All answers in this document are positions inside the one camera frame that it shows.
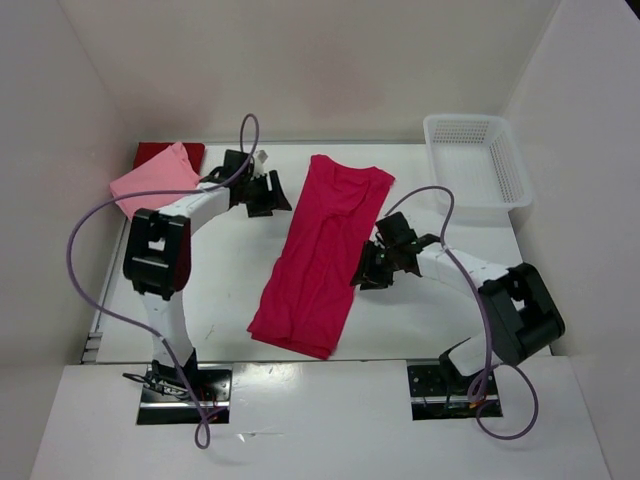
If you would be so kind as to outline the crimson t shirt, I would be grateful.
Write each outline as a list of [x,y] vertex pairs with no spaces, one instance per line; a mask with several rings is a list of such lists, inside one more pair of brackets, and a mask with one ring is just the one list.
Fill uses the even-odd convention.
[[377,167],[315,154],[289,232],[247,330],[252,339],[326,360],[354,301],[350,282],[395,182]]

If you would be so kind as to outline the dark red t shirt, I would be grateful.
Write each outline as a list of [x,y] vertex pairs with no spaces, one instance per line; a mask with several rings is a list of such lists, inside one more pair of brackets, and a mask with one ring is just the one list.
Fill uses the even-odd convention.
[[[171,142],[140,142],[133,160],[133,169],[140,167],[171,145]],[[184,148],[191,168],[199,174],[204,161],[205,145],[187,142],[184,143]]]

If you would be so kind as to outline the pink t shirt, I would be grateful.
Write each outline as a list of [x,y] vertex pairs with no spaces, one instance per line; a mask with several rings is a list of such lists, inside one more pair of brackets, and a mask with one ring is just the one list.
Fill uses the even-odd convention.
[[200,182],[189,164],[183,142],[175,142],[140,167],[109,184],[113,197],[140,191],[191,191]]

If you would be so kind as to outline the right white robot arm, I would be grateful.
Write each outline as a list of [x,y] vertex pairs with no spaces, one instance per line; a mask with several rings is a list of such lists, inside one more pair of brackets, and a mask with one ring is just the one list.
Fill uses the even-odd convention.
[[479,389],[485,367],[516,367],[565,334],[565,322],[538,270],[507,267],[448,248],[426,234],[405,243],[367,241],[351,285],[390,287],[403,271],[456,290],[479,304],[483,331],[438,358],[439,382],[450,393]]

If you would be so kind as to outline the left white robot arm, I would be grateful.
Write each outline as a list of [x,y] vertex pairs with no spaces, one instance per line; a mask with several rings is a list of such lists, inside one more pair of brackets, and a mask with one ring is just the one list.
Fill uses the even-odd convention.
[[135,381],[180,400],[194,396],[200,374],[197,354],[186,326],[183,305],[192,267],[191,237],[213,218],[244,204],[249,217],[290,211],[278,173],[244,173],[222,186],[213,173],[186,195],[158,210],[141,208],[133,216],[123,264],[145,307],[153,337],[151,369]]

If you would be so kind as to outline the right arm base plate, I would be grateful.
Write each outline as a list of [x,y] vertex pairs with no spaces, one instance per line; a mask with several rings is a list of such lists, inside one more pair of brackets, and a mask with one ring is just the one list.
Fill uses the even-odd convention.
[[474,418],[478,405],[469,401],[471,377],[446,379],[436,359],[406,365],[414,421]]

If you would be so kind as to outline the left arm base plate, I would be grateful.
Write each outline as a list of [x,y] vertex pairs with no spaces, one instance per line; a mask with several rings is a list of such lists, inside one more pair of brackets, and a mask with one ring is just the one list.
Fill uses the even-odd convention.
[[[165,380],[152,366],[144,376],[124,374],[124,377],[142,385],[137,425],[196,425],[200,421],[187,389],[175,380]],[[210,425],[229,423],[231,386],[229,365],[204,365],[196,372],[193,390]]]

